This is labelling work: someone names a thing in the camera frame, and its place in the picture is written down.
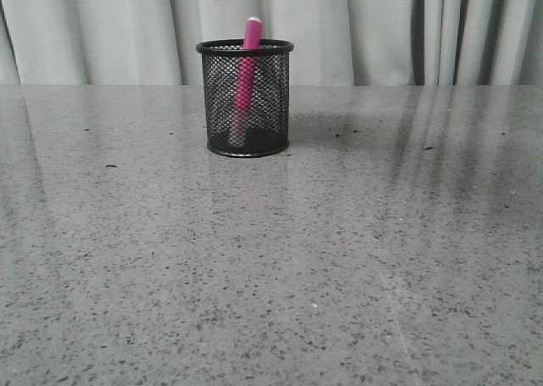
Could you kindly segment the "pink marker pen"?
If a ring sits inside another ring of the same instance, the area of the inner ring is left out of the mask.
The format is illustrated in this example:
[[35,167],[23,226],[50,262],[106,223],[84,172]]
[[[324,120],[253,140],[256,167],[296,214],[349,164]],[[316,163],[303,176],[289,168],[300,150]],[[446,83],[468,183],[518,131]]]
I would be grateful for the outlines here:
[[[258,49],[263,30],[258,17],[249,17],[246,21],[243,50]],[[247,116],[251,105],[255,76],[255,56],[243,56],[238,68],[236,97],[234,100],[234,119],[228,143],[234,148],[241,148],[245,142]]]

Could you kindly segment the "black mesh pen holder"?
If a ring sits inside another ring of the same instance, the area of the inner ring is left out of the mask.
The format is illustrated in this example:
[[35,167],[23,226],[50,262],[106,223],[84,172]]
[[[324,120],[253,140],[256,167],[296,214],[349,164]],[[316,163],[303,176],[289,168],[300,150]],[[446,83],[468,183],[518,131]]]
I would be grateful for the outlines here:
[[[243,50],[241,39],[201,42],[207,148],[228,157],[254,158],[288,146],[289,54],[292,42],[262,39],[258,49]],[[255,76],[241,148],[228,143],[234,119],[238,68],[243,56],[255,56]]]

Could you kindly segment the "grey white curtain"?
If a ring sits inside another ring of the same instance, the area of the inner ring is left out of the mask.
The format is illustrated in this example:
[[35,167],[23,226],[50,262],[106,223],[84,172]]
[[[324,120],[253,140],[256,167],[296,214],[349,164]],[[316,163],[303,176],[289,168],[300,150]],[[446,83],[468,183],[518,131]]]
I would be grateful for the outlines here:
[[542,82],[542,0],[1,0],[1,81],[195,85],[252,16],[295,85]]

